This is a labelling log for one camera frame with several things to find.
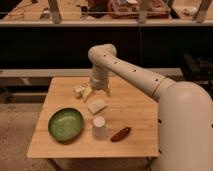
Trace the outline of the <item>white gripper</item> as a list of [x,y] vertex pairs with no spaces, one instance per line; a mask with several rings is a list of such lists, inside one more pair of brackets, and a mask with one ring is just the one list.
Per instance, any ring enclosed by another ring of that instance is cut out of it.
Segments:
[[[95,79],[95,78],[91,78],[90,79],[90,84],[91,87],[95,90],[105,90],[106,94],[108,97],[111,96],[111,92],[110,89],[108,89],[108,83],[109,80],[108,79]],[[96,95],[96,91],[92,90],[92,95],[95,96]]]

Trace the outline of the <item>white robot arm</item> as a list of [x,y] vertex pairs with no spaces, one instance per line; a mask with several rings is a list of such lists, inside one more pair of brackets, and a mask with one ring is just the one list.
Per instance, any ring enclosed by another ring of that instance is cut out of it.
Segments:
[[113,72],[158,103],[158,171],[213,171],[213,100],[206,90],[120,60],[112,44],[90,48],[88,57],[93,88],[106,89]]

